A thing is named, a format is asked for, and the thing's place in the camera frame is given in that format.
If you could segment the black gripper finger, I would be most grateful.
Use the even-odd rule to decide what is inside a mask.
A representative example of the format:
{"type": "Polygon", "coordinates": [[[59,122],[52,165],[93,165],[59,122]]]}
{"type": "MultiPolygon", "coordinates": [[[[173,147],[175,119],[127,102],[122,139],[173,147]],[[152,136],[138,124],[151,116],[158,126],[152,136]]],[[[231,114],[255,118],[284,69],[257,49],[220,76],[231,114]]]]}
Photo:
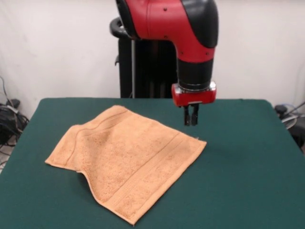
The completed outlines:
{"type": "Polygon", "coordinates": [[[199,111],[199,104],[193,104],[193,113],[191,117],[191,124],[197,125],[198,124],[198,111],[199,111]]]}
{"type": "Polygon", "coordinates": [[[184,106],[183,107],[184,109],[184,125],[185,126],[190,126],[190,123],[191,123],[191,117],[190,117],[190,114],[189,114],[189,106],[184,106]]]}

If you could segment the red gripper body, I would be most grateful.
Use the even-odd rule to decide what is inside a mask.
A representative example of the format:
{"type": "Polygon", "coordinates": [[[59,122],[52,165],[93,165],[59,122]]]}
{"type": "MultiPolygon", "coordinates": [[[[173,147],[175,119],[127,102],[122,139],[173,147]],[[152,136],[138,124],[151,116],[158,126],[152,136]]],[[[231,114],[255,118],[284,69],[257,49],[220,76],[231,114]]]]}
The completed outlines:
{"type": "Polygon", "coordinates": [[[173,102],[176,106],[188,106],[191,104],[209,104],[216,99],[216,83],[211,81],[210,85],[203,91],[186,91],[174,83],[171,87],[173,102]]]}

